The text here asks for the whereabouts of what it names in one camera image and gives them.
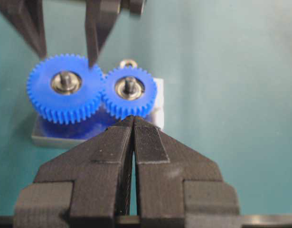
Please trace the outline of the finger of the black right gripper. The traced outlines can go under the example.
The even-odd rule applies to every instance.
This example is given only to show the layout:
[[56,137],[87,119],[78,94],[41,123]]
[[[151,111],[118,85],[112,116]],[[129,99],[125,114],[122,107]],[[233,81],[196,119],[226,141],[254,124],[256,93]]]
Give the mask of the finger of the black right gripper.
[[40,58],[46,57],[43,1],[0,0],[0,13]]
[[98,60],[120,12],[128,10],[140,16],[144,0],[87,0],[85,14],[85,36],[88,66],[92,68]]

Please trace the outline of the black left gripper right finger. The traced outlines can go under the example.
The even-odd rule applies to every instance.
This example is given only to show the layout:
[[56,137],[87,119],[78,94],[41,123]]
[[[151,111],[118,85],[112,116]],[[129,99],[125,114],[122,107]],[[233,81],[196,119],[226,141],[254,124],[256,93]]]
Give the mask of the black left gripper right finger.
[[143,228],[182,228],[185,215],[239,215],[235,189],[206,156],[134,118],[138,214]]

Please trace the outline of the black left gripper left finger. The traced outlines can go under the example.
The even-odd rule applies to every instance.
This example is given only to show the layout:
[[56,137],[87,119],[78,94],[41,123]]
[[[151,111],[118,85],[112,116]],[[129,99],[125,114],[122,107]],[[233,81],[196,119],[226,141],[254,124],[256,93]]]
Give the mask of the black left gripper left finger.
[[113,228],[128,212],[133,116],[42,164],[18,197],[16,228]]

